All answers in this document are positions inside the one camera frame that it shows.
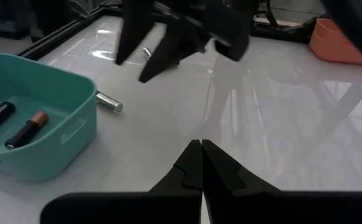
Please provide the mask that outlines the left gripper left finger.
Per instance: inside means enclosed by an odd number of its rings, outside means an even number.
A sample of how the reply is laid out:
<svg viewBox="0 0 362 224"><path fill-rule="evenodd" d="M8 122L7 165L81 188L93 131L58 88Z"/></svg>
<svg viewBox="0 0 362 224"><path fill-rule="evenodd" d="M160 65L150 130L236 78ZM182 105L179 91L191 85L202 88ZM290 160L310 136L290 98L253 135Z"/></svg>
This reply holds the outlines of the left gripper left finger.
<svg viewBox="0 0 362 224"><path fill-rule="evenodd" d="M150 193L201 193L202 162L201 142L192 140L169 172L152 187Z"/></svg>

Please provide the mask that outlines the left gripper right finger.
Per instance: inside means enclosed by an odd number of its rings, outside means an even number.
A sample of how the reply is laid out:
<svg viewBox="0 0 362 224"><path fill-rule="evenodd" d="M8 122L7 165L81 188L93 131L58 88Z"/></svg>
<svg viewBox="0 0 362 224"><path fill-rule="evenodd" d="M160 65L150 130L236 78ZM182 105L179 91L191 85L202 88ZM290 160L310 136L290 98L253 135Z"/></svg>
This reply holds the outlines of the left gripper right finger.
<svg viewBox="0 0 362 224"><path fill-rule="evenodd" d="M230 193L279 192L280 190L247 170L226 151L208 139L202 140L208 172Z"/></svg>

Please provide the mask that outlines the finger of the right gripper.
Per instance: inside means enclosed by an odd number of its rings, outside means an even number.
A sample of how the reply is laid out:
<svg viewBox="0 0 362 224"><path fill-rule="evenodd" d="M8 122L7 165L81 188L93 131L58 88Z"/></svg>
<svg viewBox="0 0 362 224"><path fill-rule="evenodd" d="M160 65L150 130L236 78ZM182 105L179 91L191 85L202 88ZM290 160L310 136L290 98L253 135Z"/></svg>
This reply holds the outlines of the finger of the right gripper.
<svg viewBox="0 0 362 224"><path fill-rule="evenodd" d="M139 81L146 83L180 60L205 52L206 33L198 27L173 19L166 26L166 32L142 70Z"/></svg>
<svg viewBox="0 0 362 224"><path fill-rule="evenodd" d="M141 44L155 22L150 16L154 0L123 0L122 29L115 63L121 65Z"/></svg>

